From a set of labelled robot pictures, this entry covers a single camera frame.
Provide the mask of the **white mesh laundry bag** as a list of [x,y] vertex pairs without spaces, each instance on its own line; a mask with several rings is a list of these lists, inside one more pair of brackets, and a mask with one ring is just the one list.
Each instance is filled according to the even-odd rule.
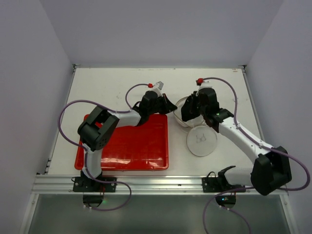
[[217,147],[217,136],[214,130],[204,123],[202,116],[189,121],[183,121],[181,108],[187,97],[181,98],[175,105],[177,109],[173,112],[176,122],[182,127],[186,135],[186,146],[188,150],[197,157],[210,155]]

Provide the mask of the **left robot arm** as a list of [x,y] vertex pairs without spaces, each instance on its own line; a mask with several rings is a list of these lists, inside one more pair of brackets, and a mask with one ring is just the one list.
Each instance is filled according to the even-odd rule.
[[129,111],[114,113],[96,106],[78,128],[84,151],[84,186],[94,192],[101,187],[100,156],[116,128],[137,127],[145,124],[153,114],[166,115],[177,109],[165,94],[147,91]]

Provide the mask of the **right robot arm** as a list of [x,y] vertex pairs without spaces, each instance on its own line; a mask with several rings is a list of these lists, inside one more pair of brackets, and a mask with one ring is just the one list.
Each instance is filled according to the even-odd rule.
[[221,108],[213,88],[202,88],[187,97],[181,108],[183,121],[202,116],[205,123],[234,143],[251,161],[252,168],[229,166],[209,178],[207,184],[219,191],[250,186],[261,195],[268,195],[292,180],[287,151],[256,138],[234,119],[227,109]]

